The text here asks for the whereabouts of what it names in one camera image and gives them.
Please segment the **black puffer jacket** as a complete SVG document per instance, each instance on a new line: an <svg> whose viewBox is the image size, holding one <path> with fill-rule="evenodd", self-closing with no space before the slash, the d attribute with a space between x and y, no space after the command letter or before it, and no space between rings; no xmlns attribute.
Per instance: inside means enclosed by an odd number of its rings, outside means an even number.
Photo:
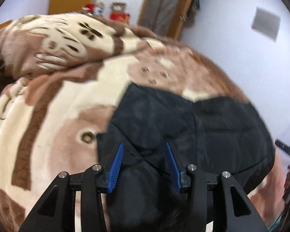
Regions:
<svg viewBox="0 0 290 232"><path fill-rule="evenodd" d="M250 103L229 97L190 102L131 84L107 131L97 137L104 159L124 145L115 189L107 194L112 231L266 231L248 199L273 167L268 130ZM165 160L170 142L185 166L177 191Z"/></svg>

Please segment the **brown cartoon fleece blanket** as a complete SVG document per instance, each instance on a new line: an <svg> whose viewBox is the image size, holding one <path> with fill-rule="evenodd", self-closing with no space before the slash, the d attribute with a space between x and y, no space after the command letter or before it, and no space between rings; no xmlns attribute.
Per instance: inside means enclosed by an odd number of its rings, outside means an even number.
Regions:
<svg viewBox="0 0 290 232"><path fill-rule="evenodd" d="M191 47L96 16L22 17L0 30L0 53L5 74L14 79L0 93L4 231L20 229L60 172L77 174L102 162L97 137L107 131L131 84L194 103L229 97L252 104L219 66ZM248 193L267 226L283 210L284 175L274 150L272 169Z"/></svg>

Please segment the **hanging bag on door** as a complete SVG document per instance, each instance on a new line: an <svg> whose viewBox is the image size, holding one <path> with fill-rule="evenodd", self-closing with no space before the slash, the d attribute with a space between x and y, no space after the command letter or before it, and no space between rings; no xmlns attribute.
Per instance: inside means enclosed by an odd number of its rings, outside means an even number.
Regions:
<svg viewBox="0 0 290 232"><path fill-rule="evenodd" d="M200 10L200 0L192 0L188 11L182 16L182 22L184 27L190 27L195 23L195 19L198 11Z"/></svg>

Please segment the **red gift box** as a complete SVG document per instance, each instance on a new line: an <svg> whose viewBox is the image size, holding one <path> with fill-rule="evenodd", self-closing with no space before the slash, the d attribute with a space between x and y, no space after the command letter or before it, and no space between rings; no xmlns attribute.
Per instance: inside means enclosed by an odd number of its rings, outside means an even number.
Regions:
<svg viewBox="0 0 290 232"><path fill-rule="evenodd" d="M120 23L123 23L125 25L129 25L130 18L131 18L131 15L130 14L126 14L126 13L121 13L121 14L112 13L109 16L110 20L116 21L116 22L120 22Z"/></svg>

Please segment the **brown cardboard box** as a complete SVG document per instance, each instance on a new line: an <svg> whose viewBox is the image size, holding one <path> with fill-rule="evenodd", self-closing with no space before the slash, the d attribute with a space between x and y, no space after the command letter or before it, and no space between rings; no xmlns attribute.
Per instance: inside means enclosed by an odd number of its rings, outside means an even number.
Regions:
<svg viewBox="0 0 290 232"><path fill-rule="evenodd" d="M126 12L127 3L125 2L113 2L110 9L111 14L124 14Z"/></svg>

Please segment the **santa hat plush toy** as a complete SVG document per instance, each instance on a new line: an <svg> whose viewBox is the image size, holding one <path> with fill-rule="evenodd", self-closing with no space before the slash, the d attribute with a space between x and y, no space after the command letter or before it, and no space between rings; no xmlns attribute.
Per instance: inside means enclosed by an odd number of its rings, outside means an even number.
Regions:
<svg viewBox="0 0 290 232"><path fill-rule="evenodd" d="M84 13L93 14L94 13L94 7L95 7L94 4L87 4L87 5L85 5L85 6L82 7L82 11Z"/></svg>

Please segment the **grey wall panel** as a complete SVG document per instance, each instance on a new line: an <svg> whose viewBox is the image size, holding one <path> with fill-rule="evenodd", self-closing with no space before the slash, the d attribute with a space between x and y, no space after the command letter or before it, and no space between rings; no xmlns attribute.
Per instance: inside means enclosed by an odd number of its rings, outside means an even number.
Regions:
<svg viewBox="0 0 290 232"><path fill-rule="evenodd" d="M279 16L257 7L251 28L276 41L280 23L281 18Z"/></svg>

